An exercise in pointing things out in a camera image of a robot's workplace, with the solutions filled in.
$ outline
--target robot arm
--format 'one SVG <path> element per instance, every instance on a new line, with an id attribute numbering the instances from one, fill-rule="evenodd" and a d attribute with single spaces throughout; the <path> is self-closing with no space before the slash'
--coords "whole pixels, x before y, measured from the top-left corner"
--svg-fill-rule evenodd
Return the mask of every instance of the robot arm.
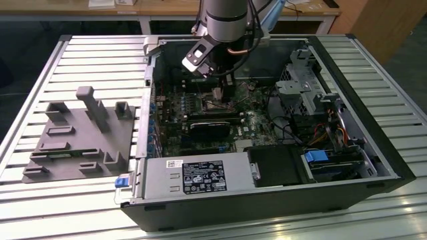
<path id="1" fill-rule="evenodd" d="M 186 68 L 204 77 L 232 74 L 258 47 L 263 30 L 274 29 L 284 4 L 286 0 L 200 0 L 192 33 L 203 37 L 182 61 Z"/>

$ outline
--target metal bracket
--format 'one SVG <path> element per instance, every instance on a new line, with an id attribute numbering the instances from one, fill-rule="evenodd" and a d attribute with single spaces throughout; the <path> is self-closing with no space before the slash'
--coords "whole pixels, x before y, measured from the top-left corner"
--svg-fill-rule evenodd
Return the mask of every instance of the metal bracket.
<path id="1" fill-rule="evenodd" d="M 167 44 L 164 41 L 159 41 L 158 35 L 151 35 L 144 38 L 143 50 L 147 57 L 151 57 L 160 52 L 160 45 Z"/>

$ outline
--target blue latch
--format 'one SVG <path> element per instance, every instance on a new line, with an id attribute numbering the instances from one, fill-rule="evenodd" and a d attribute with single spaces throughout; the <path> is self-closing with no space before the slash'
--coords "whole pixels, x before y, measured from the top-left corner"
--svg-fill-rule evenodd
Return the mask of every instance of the blue latch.
<path id="1" fill-rule="evenodd" d="M 306 159 L 307 162 L 319 162 L 319 161 L 327 161 L 328 159 L 328 155 L 327 152 L 324 150 L 312 150 L 308 151 L 306 154 Z"/>
<path id="2" fill-rule="evenodd" d="M 113 186 L 116 189 L 127 188 L 130 186 L 130 175 L 119 176 L 119 178 L 113 182 Z"/>

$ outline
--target wooden table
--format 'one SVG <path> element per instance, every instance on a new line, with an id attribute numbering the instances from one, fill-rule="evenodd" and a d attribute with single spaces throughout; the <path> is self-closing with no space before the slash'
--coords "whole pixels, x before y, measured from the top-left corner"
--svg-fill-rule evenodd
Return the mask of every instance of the wooden table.
<path id="1" fill-rule="evenodd" d="M 151 21 L 192 21 L 199 0 L 138 0 L 134 6 L 89 10 L 89 0 L 0 0 L 0 21 L 139 21 L 142 32 L 150 35 Z M 327 34 L 339 8 L 330 8 L 323 0 L 298 4 L 295 10 L 283 9 L 279 21 L 320 22 L 318 34 Z"/>
<path id="2" fill-rule="evenodd" d="M 0 0 L 0 21 L 139 21 L 142 0 L 134 6 L 89 10 L 89 0 Z"/>

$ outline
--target aluminum slat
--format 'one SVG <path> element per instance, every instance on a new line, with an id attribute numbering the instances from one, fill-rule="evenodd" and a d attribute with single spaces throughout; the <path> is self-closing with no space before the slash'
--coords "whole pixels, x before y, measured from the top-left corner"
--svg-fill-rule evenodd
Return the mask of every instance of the aluminum slat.
<path id="1" fill-rule="evenodd" d="M 326 81 L 331 81 L 326 73 L 322 73 L 322 77 Z M 344 73 L 344 77 L 350 82 L 383 80 L 382 76 L 376 72 Z"/>
<path id="2" fill-rule="evenodd" d="M 380 121 L 378 122 L 379 126 L 386 127 L 396 127 L 396 126 L 406 126 L 406 125 L 420 125 L 422 120 L 419 119 L 407 119 L 407 120 L 395 120 L 395 121 Z"/>
<path id="3" fill-rule="evenodd" d="M 143 50 L 65 51 L 61 58 L 64 60 L 68 58 L 143 57 L 144 55 Z"/>
<path id="4" fill-rule="evenodd" d="M 378 106 L 367 109 L 374 117 L 412 114 L 412 110 L 407 106 Z"/>
<path id="5" fill-rule="evenodd" d="M 322 45 L 326 48 L 356 48 L 352 42 L 347 41 L 335 41 L 335 42 L 323 42 Z"/>
<path id="6" fill-rule="evenodd" d="M 76 74 L 76 73 L 107 73 L 107 72 L 131 72 L 144 71 L 146 64 L 112 64 L 112 65 L 77 65 L 77 66 L 57 66 L 56 74 Z"/>
<path id="7" fill-rule="evenodd" d="M 402 157 L 427 156 L 427 148 L 400 150 L 399 154 Z"/>
<path id="8" fill-rule="evenodd" d="M 360 53 L 358 48 L 355 47 L 342 47 L 342 48 L 332 48 L 332 47 L 326 47 L 326 51 L 330 54 L 358 54 Z"/>
<path id="9" fill-rule="evenodd" d="M 69 45 L 85 45 L 85 44 L 143 44 L 144 38 L 87 38 L 87 39 L 71 39 Z"/>
<path id="10" fill-rule="evenodd" d="M 360 53 L 331 53 L 330 55 L 336 60 L 366 59 Z"/>
<path id="11" fill-rule="evenodd" d="M 318 39 L 320 42 L 326 43 L 326 42 L 348 42 L 348 37 L 346 36 L 318 36 Z"/>
<path id="12" fill-rule="evenodd" d="M 88 58 L 63 58 L 57 65 L 107 65 L 107 64 L 142 64 L 144 62 L 143 56 L 127 57 L 88 57 Z"/>
<path id="13" fill-rule="evenodd" d="M 142 44 L 68 45 L 65 51 L 143 50 Z"/>
<path id="14" fill-rule="evenodd" d="M 326 82 L 330 88 L 334 88 L 334 84 L 331 81 Z M 351 81 L 350 85 L 355 90 L 359 89 L 388 89 L 390 86 L 384 81 Z"/>
<path id="15" fill-rule="evenodd" d="M 388 138 L 427 136 L 427 127 L 420 126 L 396 126 L 382 129 Z"/>
<path id="16" fill-rule="evenodd" d="M 76 91 L 81 86 L 92 86 L 95 90 L 105 89 L 136 89 L 146 87 L 144 80 L 121 80 L 121 81 L 73 81 L 73 82 L 59 82 L 49 83 L 45 86 L 45 91 Z"/>
<path id="17" fill-rule="evenodd" d="M 127 38 L 138 38 L 144 39 L 146 37 L 142 35 L 88 35 L 88 36 L 72 36 L 72 39 L 127 39 Z"/>
<path id="18" fill-rule="evenodd" d="M 374 97 L 362 98 L 362 101 L 367 107 L 387 106 L 387 105 L 404 105 L 402 98 L 399 97 Z"/>
<path id="19" fill-rule="evenodd" d="M 427 148 L 426 136 L 395 138 L 390 139 L 390 141 L 398 150 Z"/>
<path id="20" fill-rule="evenodd" d="M 53 74 L 49 83 L 144 79 L 144 71 Z"/>

